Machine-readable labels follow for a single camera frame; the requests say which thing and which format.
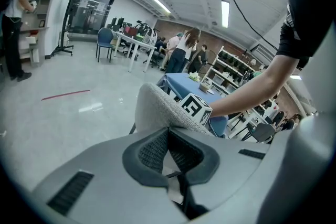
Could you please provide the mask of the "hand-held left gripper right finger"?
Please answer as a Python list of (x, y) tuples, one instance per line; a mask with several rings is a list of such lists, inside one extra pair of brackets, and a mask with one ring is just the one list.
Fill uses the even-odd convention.
[(248, 185), (268, 146), (169, 129), (169, 152), (180, 170), (181, 205), (169, 224), (257, 224), (267, 189)]

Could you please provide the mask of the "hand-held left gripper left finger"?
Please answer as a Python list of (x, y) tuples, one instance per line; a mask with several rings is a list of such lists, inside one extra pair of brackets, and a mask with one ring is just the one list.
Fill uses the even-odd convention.
[(79, 224), (187, 223), (165, 188), (143, 186), (123, 167), (124, 150), (153, 132), (133, 133), (84, 150), (46, 176), (32, 195), (47, 204), (77, 172), (85, 172), (93, 177), (67, 213), (68, 220)]

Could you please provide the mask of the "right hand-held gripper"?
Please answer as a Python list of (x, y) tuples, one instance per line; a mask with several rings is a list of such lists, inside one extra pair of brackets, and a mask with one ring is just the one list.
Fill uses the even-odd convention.
[(192, 93), (189, 93), (179, 104), (194, 121), (203, 126), (212, 113), (212, 108), (201, 97)]

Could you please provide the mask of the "grey shell chair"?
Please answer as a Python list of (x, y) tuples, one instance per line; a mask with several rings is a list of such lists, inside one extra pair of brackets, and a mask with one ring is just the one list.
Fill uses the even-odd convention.
[(181, 127), (212, 136), (210, 131), (198, 123), (157, 85), (145, 83), (139, 89), (134, 124), (130, 133), (158, 130), (163, 127)]

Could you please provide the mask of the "person's right forearm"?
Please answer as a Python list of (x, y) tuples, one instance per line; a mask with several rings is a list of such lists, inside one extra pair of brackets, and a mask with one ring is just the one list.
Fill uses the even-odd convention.
[(252, 109), (272, 98), (295, 71), (298, 59), (276, 55), (262, 74), (228, 96), (210, 104), (211, 117), (225, 116)]

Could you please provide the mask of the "grey chair with black legs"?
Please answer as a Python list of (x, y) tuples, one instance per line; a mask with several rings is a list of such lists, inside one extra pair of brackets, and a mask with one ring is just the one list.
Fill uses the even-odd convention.
[(275, 128), (271, 124), (260, 123), (249, 134), (258, 142), (264, 142), (275, 134)]

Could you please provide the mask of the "blue chair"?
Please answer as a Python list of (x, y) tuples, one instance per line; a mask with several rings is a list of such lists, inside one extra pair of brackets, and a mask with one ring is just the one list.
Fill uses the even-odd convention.
[(98, 31), (97, 47), (96, 47), (96, 58), (98, 59), (98, 62), (100, 61), (101, 48), (107, 48), (108, 50), (107, 59), (109, 59), (109, 62), (111, 62), (111, 56), (113, 50), (113, 45), (111, 44), (111, 42), (113, 38), (114, 35), (110, 28), (103, 27)]

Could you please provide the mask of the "blue cloth covered table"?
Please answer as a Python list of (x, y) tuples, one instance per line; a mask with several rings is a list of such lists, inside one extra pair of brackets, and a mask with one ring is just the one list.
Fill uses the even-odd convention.
[[(184, 99), (190, 93), (201, 97), (207, 104), (211, 104), (222, 97), (214, 92), (203, 92), (199, 82), (189, 78), (187, 73), (167, 73), (156, 84), (164, 92), (170, 94), (172, 91), (180, 100)], [(224, 137), (224, 131), (227, 125), (228, 116), (210, 118), (211, 128), (217, 137)]]

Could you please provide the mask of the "white storage shelf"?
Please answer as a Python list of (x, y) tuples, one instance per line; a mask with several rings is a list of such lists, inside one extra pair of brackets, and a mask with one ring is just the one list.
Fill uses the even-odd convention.
[(208, 57), (202, 82), (223, 97), (235, 91), (255, 73), (251, 66), (223, 47), (215, 56)]

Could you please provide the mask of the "white long table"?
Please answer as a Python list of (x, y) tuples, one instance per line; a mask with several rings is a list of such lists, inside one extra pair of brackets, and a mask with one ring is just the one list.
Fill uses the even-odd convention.
[(149, 49), (150, 54), (149, 54), (149, 56), (147, 58), (147, 62), (145, 63), (145, 67), (144, 67), (144, 70), (143, 70), (143, 72), (147, 72), (149, 63), (150, 63), (150, 61), (152, 59), (152, 56), (153, 56), (153, 53), (154, 53), (154, 50), (155, 50), (155, 46), (143, 43), (143, 42), (138, 41), (138, 40), (136, 40), (134, 38), (128, 37), (125, 34), (122, 34), (120, 32), (112, 31), (112, 33), (115, 36), (117, 36), (117, 43), (115, 45), (115, 49), (114, 49), (114, 53), (113, 53), (114, 57), (116, 57), (116, 55), (117, 55), (121, 39), (124, 39), (124, 40), (126, 40), (126, 41), (128, 41), (128, 42), (131, 43), (130, 49), (129, 49), (128, 54), (127, 54), (128, 55), (127, 57), (129, 57), (132, 45), (134, 45), (134, 50), (133, 50), (133, 53), (132, 53), (132, 58), (131, 58), (131, 62), (129, 64), (128, 72), (132, 71), (132, 67), (133, 67), (133, 63), (135, 61), (135, 56), (136, 56), (136, 52), (137, 52), (138, 47), (143, 47), (143, 48)]

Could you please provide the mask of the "white and black backpack device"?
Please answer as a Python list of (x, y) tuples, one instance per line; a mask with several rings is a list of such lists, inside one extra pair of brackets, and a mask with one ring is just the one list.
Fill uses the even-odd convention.
[(154, 46), (158, 38), (158, 30), (156, 28), (151, 28), (147, 23), (141, 21), (137, 21), (137, 23), (138, 24), (135, 26), (137, 31), (134, 39)]

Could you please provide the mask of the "red floor tape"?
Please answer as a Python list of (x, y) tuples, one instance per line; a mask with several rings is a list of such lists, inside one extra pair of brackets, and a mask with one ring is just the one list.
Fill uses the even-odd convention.
[(62, 93), (62, 94), (58, 94), (58, 95), (53, 95), (53, 96), (50, 96), (50, 97), (42, 98), (41, 101), (46, 101), (46, 100), (50, 100), (50, 99), (54, 99), (54, 98), (59, 98), (59, 97), (65, 97), (65, 96), (74, 95), (74, 94), (86, 93), (86, 92), (90, 92), (90, 91), (91, 90), (88, 89), (88, 90), (80, 90), (80, 91)]

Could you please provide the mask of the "long ceiling light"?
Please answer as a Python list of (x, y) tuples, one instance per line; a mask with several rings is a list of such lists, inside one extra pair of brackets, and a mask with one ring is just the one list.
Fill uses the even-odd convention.
[(171, 11), (159, 0), (153, 0), (154, 2), (156, 2), (166, 13), (170, 14)]
[(228, 28), (230, 3), (227, 1), (221, 1), (221, 8), (222, 8), (222, 26), (224, 28)]

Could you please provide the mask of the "red box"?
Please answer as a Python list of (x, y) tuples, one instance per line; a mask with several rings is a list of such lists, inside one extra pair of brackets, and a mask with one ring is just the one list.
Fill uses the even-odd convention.
[(124, 34), (128, 37), (136, 37), (137, 36), (137, 31), (138, 29), (136, 27), (130, 27), (130, 26), (126, 26), (124, 28)]

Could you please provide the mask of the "black monitors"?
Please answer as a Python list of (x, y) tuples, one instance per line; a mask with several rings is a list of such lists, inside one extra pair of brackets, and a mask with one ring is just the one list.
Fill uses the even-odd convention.
[(122, 27), (124, 22), (124, 18), (113, 18), (112, 22), (111, 22), (111, 29), (113, 31), (119, 31), (119, 29)]

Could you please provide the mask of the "glass double door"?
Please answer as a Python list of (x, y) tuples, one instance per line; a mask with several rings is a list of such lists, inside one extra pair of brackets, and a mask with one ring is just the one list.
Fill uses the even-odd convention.
[(106, 25), (114, 0), (72, 0), (68, 30), (74, 34), (96, 35)]

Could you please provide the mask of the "black floor stand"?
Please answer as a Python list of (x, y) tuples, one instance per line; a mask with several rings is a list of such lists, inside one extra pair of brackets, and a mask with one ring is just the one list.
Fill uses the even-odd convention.
[(65, 33), (68, 31), (67, 30), (67, 25), (68, 25), (68, 18), (69, 18), (69, 12), (70, 12), (70, 8), (72, 7), (72, 3), (73, 0), (69, 0), (67, 8), (66, 8), (66, 12), (65, 12), (65, 16), (62, 22), (62, 29), (60, 32), (60, 40), (59, 40), (59, 45), (53, 50), (53, 52), (51, 53), (51, 57), (53, 57), (55, 54), (59, 53), (59, 52), (65, 52), (65, 53), (69, 53), (71, 56), (73, 55), (72, 50), (69, 49), (73, 49), (73, 46), (65, 46), (64, 45), (64, 40), (65, 40)]

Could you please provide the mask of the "person's black clothed torso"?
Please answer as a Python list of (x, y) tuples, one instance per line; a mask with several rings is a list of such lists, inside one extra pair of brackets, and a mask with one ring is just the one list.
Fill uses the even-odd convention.
[(333, 0), (288, 0), (277, 54), (298, 59), (297, 68), (304, 68), (335, 19)]

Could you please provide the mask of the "grey desk hutch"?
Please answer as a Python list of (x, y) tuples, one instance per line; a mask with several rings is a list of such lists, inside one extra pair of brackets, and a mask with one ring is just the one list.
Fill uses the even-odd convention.
[(19, 33), (21, 60), (29, 60), (32, 67), (39, 67), (45, 60), (45, 35), (52, 0), (30, 0), (36, 5), (33, 13), (24, 13)]

